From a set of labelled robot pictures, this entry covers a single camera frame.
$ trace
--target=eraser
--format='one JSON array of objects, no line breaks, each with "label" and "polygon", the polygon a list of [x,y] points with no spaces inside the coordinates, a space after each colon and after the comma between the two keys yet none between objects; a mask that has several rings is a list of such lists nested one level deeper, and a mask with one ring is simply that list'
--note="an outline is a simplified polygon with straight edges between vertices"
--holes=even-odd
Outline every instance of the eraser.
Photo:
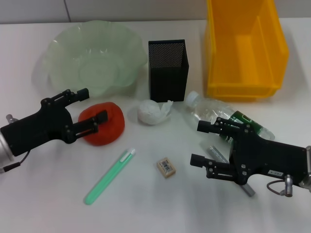
[{"label": "eraser", "polygon": [[161,159],[156,166],[165,178],[169,178],[176,173],[175,167],[168,158]]}]

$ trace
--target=black mesh pen holder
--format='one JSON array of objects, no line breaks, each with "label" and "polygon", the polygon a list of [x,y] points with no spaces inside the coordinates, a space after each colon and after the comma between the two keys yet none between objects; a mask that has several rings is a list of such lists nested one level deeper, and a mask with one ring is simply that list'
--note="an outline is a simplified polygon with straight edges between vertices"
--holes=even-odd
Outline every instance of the black mesh pen holder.
[{"label": "black mesh pen holder", "polygon": [[149,41],[150,99],[184,101],[188,70],[185,40]]}]

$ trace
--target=crumpled white tissue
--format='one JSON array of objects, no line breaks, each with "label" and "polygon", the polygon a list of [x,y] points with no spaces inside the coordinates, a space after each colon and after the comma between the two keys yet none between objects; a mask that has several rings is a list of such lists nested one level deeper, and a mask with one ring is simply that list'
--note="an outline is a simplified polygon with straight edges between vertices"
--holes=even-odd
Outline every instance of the crumpled white tissue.
[{"label": "crumpled white tissue", "polygon": [[169,114],[173,101],[167,101],[160,109],[157,102],[153,100],[144,100],[138,108],[138,118],[148,125],[156,125],[165,121],[171,116]]}]

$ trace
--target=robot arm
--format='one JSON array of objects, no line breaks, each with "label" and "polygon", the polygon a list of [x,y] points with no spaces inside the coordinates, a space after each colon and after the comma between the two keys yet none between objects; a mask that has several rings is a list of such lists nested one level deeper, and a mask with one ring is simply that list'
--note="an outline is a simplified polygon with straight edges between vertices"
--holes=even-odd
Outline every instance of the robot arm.
[{"label": "robot arm", "polygon": [[280,178],[284,195],[293,195],[292,185],[311,190],[311,147],[296,147],[259,137],[251,125],[217,118],[215,124],[200,121],[198,131],[232,138],[229,164],[192,154],[190,164],[206,167],[207,178],[247,183],[254,174]]},{"label": "robot arm", "polygon": [[80,137],[96,133],[98,124],[108,120],[107,111],[74,124],[65,108],[88,98],[86,88],[77,94],[66,90],[52,98],[43,99],[37,113],[21,120],[9,119],[10,124],[0,128],[0,163],[8,164],[14,160],[14,156],[54,139],[70,144]]}]

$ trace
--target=green highlighter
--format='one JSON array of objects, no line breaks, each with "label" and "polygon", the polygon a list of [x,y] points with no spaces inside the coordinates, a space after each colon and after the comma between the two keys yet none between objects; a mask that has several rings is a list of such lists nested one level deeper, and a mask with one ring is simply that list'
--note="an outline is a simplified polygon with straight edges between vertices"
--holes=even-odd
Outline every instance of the green highlighter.
[{"label": "green highlighter", "polygon": [[136,151],[134,148],[126,150],[113,167],[102,177],[102,179],[95,185],[95,187],[89,192],[85,198],[85,204],[91,205],[100,196],[100,194],[108,187],[112,180],[118,175],[118,173],[127,165],[127,163],[133,158]]}]

